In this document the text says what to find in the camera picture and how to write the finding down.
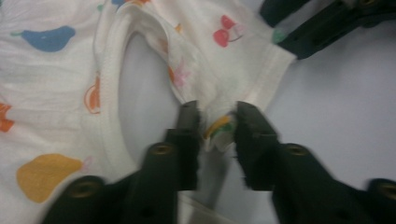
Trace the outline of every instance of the yellow pear print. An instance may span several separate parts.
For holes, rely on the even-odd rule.
[[[28,199],[43,203],[56,186],[81,167],[81,161],[61,154],[41,155],[18,169],[18,185]]]

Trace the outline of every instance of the baby onesie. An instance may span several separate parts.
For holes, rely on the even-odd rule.
[[[0,13],[0,223],[39,223],[79,176],[138,169],[118,117],[133,34],[167,62],[177,99],[198,100],[207,148],[232,142],[235,101],[266,107],[293,59],[236,0],[4,0]],[[181,200],[230,223],[192,204]]]

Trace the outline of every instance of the fruit print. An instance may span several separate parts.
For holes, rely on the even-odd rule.
[[[65,178],[80,170],[82,162],[61,154],[45,154],[17,171],[17,182],[26,197],[43,203]]]
[[[56,52],[63,49],[75,34],[76,31],[73,28],[62,26],[54,30],[40,32],[25,30],[11,35],[20,35],[35,49],[45,52]]]
[[[213,34],[213,39],[221,47],[225,48],[228,43],[234,42],[243,36],[245,27],[242,24],[235,23],[226,15],[221,17],[220,22],[223,28]]]
[[[100,78],[96,77],[93,84],[85,93],[84,105],[91,114],[100,113]]]
[[[6,118],[6,114],[10,108],[11,105],[4,105],[0,103],[0,131],[4,133],[7,133],[14,125],[13,120]]]

